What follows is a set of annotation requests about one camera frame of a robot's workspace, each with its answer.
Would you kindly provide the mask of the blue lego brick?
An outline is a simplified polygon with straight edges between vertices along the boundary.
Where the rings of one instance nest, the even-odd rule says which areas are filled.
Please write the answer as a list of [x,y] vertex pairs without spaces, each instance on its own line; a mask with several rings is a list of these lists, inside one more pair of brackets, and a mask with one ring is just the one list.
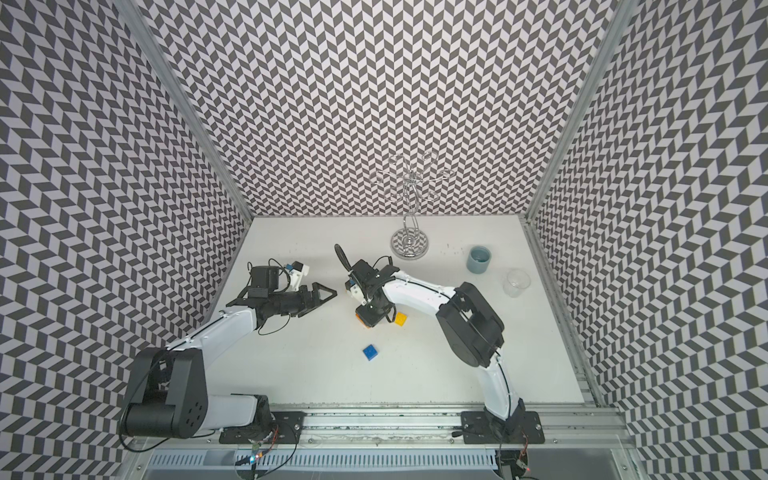
[[373,360],[378,355],[378,350],[372,344],[366,346],[362,352],[368,361]]

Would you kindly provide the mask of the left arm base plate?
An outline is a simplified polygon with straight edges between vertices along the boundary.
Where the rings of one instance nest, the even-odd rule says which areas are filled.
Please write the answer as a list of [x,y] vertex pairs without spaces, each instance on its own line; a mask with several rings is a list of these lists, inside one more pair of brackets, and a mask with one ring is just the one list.
[[219,435],[220,444],[245,445],[265,442],[268,446],[296,444],[300,439],[306,413],[304,411],[275,411],[262,415],[251,424],[228,427]]

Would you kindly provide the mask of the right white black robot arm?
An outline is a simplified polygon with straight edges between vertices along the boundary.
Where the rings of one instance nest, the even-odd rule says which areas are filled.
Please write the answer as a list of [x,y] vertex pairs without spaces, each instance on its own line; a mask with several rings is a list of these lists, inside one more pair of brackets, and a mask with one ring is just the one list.
[[469,282],[458,287],[432,284],[387,264],[376,269],[364,260],[343,259],[345,289],[359,302],[356,316],[373,328],[392,322],[403,307],[434,317],[451,351],[475,369],[492,435],[508,442],[521,426],[526,407],[503,364],[504,324],[479,289]]

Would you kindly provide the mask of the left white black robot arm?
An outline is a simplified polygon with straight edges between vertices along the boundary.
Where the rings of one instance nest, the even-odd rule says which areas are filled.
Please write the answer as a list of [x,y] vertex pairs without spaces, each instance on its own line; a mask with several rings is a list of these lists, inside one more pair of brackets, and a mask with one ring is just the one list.
[[119,418],[118,436],[193,438],[219,431],[221,441],[259,441],[274,435],[277,421],[262,394],[211,394],[207,370],[240,339],[272,316],[302,317],[337,296],[314,282],[296,291],[245,287],[219,316],[162,348],[134,359]]

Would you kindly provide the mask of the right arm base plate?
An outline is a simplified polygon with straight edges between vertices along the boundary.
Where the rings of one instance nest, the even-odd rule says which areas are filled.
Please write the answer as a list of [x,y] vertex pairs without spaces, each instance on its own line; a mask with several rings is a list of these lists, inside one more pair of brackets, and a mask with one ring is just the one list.
[[535,411],[523,412],[510,425],[485,411],[463,411],[459,428],[452,432],[452,436],[461,437],[470,445],[545,443],[543,426]]

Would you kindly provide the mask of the orange lego brick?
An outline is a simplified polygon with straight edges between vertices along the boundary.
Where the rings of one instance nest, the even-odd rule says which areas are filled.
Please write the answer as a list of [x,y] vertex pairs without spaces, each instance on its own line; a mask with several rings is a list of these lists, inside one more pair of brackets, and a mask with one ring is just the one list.
[[370,329],[370,328],[372,328],[372,327],[371,327],[371,325],[369,324],[369,322],[368,322],[368,321],[367,321],[367,320],[364,318],[364,316],[362,316],[362,315],[361,315],[359,312],[357,312],[357,311],[356,311],[356,312],[355,312],[355,316],[356,316],[356,318],[358,319],[358,321],[359,321],[359,322],[360,322],[360,323],[361,323],[361,324],[362,324],[362,325],[363,325],[363,326],[364,326],[366,329]]

